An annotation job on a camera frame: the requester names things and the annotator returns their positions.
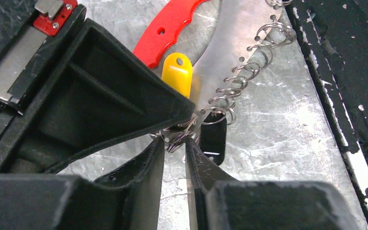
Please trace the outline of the black key tag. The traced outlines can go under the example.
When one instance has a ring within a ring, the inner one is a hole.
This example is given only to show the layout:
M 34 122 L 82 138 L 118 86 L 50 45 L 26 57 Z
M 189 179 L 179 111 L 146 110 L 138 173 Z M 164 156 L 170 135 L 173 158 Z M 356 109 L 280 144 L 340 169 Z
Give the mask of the black key tag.
M 216 165 L 225 159 L 227 119 L 223 114 L 210 113 L 205 119 L 209 125 L 201 125 L 199 147 Z

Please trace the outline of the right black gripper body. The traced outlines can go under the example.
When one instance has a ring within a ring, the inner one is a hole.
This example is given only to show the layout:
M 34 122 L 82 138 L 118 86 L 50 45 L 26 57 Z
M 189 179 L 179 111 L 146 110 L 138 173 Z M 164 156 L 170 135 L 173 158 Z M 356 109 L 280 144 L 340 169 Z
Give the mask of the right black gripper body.
M 76 0 L 0 0 L 0 108 L 26 111 L 86 11 Z

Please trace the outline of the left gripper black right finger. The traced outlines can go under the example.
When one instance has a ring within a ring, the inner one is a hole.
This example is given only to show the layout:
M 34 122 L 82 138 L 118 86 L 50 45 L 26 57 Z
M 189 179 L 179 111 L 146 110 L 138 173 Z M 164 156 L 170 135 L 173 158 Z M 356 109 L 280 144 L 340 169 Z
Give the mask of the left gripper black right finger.
M 216 181 L 237 179 L 210 160 L 192 138 L 185 139 L 185 169 L 190 229 L 208 230 L 207 195 Z

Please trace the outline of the yellow key tag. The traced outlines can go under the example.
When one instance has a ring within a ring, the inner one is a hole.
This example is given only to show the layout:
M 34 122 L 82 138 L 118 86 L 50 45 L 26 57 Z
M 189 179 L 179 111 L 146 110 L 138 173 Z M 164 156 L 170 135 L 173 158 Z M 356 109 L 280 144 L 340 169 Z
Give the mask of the yellow key tag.
M 193 78 L 193 65 L 182 53 L 170 54 L 163 63 L 161 79 L 171 88 L 189 99 Z

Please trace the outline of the silver key rings cluster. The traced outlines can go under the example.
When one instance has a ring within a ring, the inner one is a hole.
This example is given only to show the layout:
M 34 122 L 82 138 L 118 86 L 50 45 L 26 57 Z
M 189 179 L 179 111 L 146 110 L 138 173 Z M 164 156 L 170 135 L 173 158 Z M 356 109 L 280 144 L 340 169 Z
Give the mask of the silver key rings cluster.
M 218 23 L 203 55 L 194 65 L 190 99 L 195 103 L 189 122 L 158 132 L 168 152 L 184 144 L 186 137 L 200 139 L 202 125 L 236 121 L 235 99 L 248 83 L 266 69 L 273 51 L 293 43 L 295 32 L 280 20 L 288 0 L 224 0 Z

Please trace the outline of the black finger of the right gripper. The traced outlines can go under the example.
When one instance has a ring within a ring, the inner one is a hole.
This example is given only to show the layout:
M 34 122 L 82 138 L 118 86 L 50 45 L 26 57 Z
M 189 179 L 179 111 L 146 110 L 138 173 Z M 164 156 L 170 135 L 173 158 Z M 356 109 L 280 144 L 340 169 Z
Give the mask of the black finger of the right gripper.
M 194 104 L 87 19 L 22 116 L 0 135 L 0 173 L 58 173 L 190 119 Z

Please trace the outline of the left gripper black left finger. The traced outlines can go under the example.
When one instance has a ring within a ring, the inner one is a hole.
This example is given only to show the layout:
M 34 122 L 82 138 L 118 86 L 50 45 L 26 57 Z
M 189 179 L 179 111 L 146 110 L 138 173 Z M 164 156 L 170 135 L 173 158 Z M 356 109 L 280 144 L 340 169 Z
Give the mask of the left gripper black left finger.
M 139 155 L 94 180 L 116 191 L 115 230 L 155 230 L 158 226 L 164 142 L 153 140 Z

